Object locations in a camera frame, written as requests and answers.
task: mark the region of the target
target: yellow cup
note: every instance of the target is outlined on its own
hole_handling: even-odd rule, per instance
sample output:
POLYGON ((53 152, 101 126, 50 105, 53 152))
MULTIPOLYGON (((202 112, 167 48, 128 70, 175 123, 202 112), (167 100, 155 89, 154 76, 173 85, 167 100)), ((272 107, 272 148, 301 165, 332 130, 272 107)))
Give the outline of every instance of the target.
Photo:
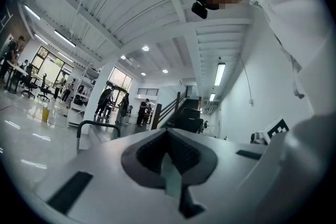
POLYGON ((49 117, 49 112, 50 110, 47 108, 43 108, 42 110, 42 120, 47 122, 48 121, 48 117, 49 117))

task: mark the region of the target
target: white ceiling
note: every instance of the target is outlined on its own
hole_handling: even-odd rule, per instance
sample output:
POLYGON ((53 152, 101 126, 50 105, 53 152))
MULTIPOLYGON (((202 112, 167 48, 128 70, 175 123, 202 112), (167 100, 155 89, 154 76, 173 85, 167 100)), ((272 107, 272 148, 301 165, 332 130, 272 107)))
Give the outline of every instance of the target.
POLYGON ((192 13, 194 0, 23 0, 42 20, 26 14, 35 33, 42 34, 68 56, 84 65, 104 65, 111 55, 126 55, 138 66, 119 63, 139 78, 195 78, 204 99, 223 88, 235 68, 247 25, 247 4, 208 11, 203 20, 192 13), (70 47, 54 34, 70 38, 70 47), (144 52, 141 47, 148 45, 144 52), (227 64, 224 78, 213 90, 217 64, 227 64))

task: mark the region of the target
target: floor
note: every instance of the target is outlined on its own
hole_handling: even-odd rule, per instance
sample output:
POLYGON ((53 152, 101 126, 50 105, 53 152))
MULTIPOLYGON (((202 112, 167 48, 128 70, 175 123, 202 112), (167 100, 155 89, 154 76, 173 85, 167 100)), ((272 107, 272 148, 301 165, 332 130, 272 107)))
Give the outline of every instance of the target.
MULTIPOLYGON (((76 127, 67 127, 66 105, 60 99, 43 101, 27 95, 5 92, 0 88, 0 156, 12 180, 34 190, 53 169, 76 156, 76 127), (42 121, 43 107, 50 110, 48 122, 42 121)), ((116 113, 111 115, 114 121, 116 113)), ((121 136, 146 131, 146 126, 121 126, 121 136)), ((90 127, 82 135, 80 149, 85 150, 117 137, 116 131, 106 127, 90 127)))

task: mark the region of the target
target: column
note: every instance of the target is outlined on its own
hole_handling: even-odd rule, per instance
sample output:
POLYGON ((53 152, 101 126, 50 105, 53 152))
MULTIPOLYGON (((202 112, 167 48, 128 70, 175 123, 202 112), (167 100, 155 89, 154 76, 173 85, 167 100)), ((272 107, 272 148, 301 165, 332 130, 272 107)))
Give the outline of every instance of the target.
MULTIPOLYGON (((85 110, 84 118, 83 120, 89 120, 93 121, 94 119, 94 113, 97 109, 98 101, 101 96, 101 93, 103 92, 104 87, 106 86, 106 82, 109 79, 109 76, 111 74, 111 71, 113 67, 116 65, 118 61, 117 56, 113 56, 107 63, 104 65, 102 70, 99 73, 99 77, 96 80, 96 84, 93 87, 93 90, 91 92, 88 105, 85 110)), ((82 128, 82 134, 88 134, 89 133, 89 125, 86 124, 82 128)))

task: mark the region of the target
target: black slot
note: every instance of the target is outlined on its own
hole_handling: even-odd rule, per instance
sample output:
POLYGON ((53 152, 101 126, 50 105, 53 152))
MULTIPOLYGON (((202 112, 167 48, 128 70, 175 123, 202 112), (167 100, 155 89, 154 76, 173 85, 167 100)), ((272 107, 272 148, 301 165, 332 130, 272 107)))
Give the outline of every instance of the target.
POLYGON ((77 172, 48 200, 47 204, 66 215, 92 178, 93 176, 88 173, 77 172))
POLYGON ((251 151, 243 151, 243 150, 237 151, 236 154, 238 154, 240 156, 250 158, 250 159, 255 159, 257 161, 260 160, 260 158, 262 156, 262 154, 259 154, 259 153, 255 153, 255 152, 251 152, 251 151))

